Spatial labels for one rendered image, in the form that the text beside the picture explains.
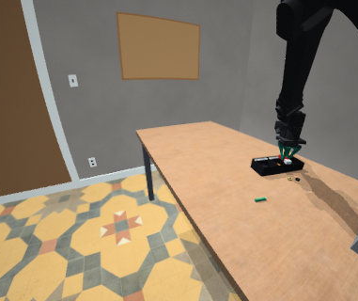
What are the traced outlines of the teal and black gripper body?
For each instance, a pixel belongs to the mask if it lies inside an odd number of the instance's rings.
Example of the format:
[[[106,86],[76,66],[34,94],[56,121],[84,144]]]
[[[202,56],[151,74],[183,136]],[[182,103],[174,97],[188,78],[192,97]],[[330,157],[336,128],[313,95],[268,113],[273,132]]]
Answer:
[[[292,147],[292,148],[301,148],[302,146],[299,144],[306,144],[306,141],[300,138],[300,134],[303,127],[291,127],[287,125],[287,131],[285,138],[277,135],[275,139],[278,140],[279,143],[283,143],[285,147]]]

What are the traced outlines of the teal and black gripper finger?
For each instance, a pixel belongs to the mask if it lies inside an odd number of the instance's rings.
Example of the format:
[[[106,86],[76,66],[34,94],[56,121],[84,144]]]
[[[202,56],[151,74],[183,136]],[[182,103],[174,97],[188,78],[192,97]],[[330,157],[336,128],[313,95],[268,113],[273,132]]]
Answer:
[[[301,148],[293,148],[293,152],[291,154],[289,154],[286,156],[288,159],[290,159],[296,152],[298,152]]]
[[[281,160],[283,161],[285,159],[285,157],[287,156],[287,154],[290,150],[290,147],[285,147],[284,145],[282,145],[279,142],[278,142],[278,146],[279,146],[279,150],[280,150]],[[284,154],[283,154],[283,148],[284,148]]]

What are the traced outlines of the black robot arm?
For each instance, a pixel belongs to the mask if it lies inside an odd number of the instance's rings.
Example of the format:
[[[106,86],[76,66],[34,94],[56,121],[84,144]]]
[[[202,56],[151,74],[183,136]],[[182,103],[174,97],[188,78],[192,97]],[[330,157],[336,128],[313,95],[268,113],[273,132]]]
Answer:
[[[334,9],[343,12],[358,29],[358,0],[281,2],[276,9],[276,34],[287,41],[287,50],[282,89],[275,108],[281,121],[275,122],[274,129],[285,138],[287,124],[297,128],[304,125],[306,114],[299,111],[304,107],[304,86]]]

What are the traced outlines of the black rack of three labelled bins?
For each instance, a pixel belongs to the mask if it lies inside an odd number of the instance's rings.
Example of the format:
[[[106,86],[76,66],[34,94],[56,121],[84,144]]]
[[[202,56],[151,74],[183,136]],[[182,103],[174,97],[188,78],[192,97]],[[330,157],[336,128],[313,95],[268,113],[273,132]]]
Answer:
[[[250,167],[261,177],[303,170],[303,161],[295,158],[294,156],[292,156],[289,160],[292,161],[291,165],[286,165],[280,158],[278,158],[278,155],[253,158]]]

